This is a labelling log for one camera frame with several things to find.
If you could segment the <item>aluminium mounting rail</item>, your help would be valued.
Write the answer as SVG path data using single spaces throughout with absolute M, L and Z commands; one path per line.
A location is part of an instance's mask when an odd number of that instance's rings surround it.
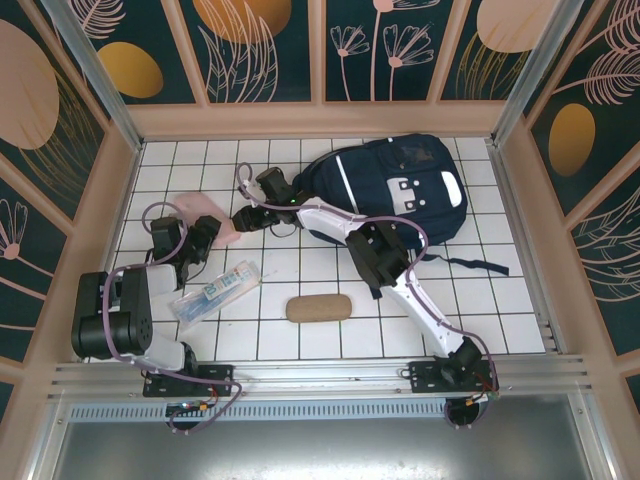
M 401 370 L 409 360 L 238 361 L 234 379 L 243 400 L 326 400 L 407 397 Z M 498 355 L 499 391 L 507 395 L 565 394 L 594 386 L 577 355 Z M 134 402 L 143 399 L 140 370 L 123 363 L 66 363 L 55 368 L 49 400 Z

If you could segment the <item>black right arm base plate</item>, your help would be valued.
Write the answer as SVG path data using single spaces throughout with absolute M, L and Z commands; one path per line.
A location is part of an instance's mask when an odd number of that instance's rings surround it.
M 447 361 L 437 357 L 412 361 L 400 370 L 400 376 L 409 382 L 413 393 L 477 396 L 480 393 L 497 393 L 500 389 L 488 360 L 480 360 L 458 377 L 451 375 L 449 380 L 442 373 L 447 364 Z

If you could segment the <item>pink pencil case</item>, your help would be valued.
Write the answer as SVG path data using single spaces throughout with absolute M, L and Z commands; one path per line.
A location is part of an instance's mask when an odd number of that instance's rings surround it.
M 219 232 L 213 242 L 214 249 L 222 249 L 241 238 L 231 218 L 211 198 L 202 192 L 186 192 L 175 197 L 173 204 L 183 213 L 187 224 L 193 226 L 202 216 L 211 216 L 220 222 Z

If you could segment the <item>clear plastic packet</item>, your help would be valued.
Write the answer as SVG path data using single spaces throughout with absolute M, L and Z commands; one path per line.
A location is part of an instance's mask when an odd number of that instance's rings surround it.
M 260 283 L 257 265 L 242 261 L 211 283 L 172 301 L 168 307 L 180 326 L 189 329 L 229 306 Z

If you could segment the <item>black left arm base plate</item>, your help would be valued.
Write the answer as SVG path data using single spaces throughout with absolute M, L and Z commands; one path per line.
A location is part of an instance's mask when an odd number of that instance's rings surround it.
M 142 395 L 146 398 L 186 398 L 210 397 L 214 388 L 219 397 L 229 397 L 233 380 L 232 365 L 197 364 L 191 372 L 180 371 L 182 375 L 205 380 L 205 383 L 185 381 L 162 374 L 145 373 Z

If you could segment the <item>aluminium corner post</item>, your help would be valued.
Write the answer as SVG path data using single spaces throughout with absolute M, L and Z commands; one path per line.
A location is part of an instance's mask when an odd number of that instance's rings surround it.
M 570 37 L 571 29 L 581 25 L 579 17 L 582 10 L 589 12 L 594 1 L 558 0 L 486 139 L 488 147 L 499 149 L 508 139 L 536 89 L 543 83 L 543 78 L 553 71 L 551 65 L 560 57 L 559 51 Z
M 121 95 L 109 78 L 89 38 L 77 22 L 66 0 L 41 0 L 52 22 L 58 27 L 74 58 L 84 70 L 102 104 L 127 144 L 135 153 L 141 150 L 142 137 L 129 114 Z

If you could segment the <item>navy blue student backpack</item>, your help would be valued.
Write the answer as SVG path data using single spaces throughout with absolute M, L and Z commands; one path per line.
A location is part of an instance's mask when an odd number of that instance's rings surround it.
M 366 217 L 398 217 L 404 247 L 424 247 L 453 239 L 466 221 L 468 199 L 453 157 L 428 134 L 373 140 L 330 152 L 294 180 L 306 200 Z

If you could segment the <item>brown glasses case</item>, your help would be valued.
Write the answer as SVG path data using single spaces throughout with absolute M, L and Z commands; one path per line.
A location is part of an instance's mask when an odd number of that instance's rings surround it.
M 290 299 L 285 313 L 290 322 L 299 324 L 342 321 L 351 316 L 352 302 L 343 294 L 304 295 Z

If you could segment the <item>grey metal sheet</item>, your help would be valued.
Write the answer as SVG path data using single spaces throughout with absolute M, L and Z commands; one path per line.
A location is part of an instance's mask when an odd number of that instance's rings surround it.
M 73 424 L 54 480 L 591 480 L 572 432 L 436 419 Z

